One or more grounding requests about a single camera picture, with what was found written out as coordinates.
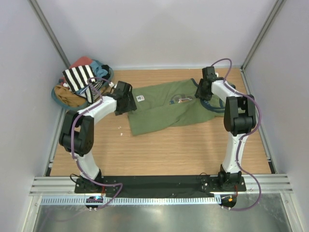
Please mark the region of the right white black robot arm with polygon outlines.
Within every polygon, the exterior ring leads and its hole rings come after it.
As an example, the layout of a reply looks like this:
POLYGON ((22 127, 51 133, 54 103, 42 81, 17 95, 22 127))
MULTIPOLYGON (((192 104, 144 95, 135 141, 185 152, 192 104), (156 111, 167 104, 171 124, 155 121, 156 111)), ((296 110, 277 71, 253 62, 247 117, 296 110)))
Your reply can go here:
POLYGON ((254 97, 238 92, 224 78, 218 77, 213 66, 202 69, 195 96, 201 100, 217 96, 225 104, 224 128, 228 132, 228 142, 215 183, 221 191, 233 191, 242 184, 243 151, 256 126, 254 97))

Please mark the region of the green motorcycle tank top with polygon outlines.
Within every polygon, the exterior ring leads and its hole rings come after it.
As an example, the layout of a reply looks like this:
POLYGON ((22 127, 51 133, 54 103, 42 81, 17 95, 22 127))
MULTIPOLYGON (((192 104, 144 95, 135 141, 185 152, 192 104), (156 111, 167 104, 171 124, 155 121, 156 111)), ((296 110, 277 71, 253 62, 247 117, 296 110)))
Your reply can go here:
POLYGON ((225 103, 216 95, 209 101, 195 97, 197 87, 191 78, 133 89, 137 109, 128 113, 132 134, 142 135, 223 117, 225 103))

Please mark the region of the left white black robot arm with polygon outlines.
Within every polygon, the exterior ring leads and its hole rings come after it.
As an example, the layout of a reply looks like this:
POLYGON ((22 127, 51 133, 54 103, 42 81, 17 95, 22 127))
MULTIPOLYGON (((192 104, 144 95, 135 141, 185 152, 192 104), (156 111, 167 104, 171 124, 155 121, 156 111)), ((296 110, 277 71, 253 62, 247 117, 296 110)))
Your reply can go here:
POLYGON ((92 154, 95 137, 95 125, 105 116, 114 113, 122 115, 137 109, 131 84, 118 81, 111 92, 99 94, 99 99, 92 105, 79 111, 68 111, 60 132, 59 144, 71 153, 80 175, 77 176, 75 192, 98 193, 104 188, 120 191, 123 184, 116 181, 103 183, 100 168, 96 165, 92 154))

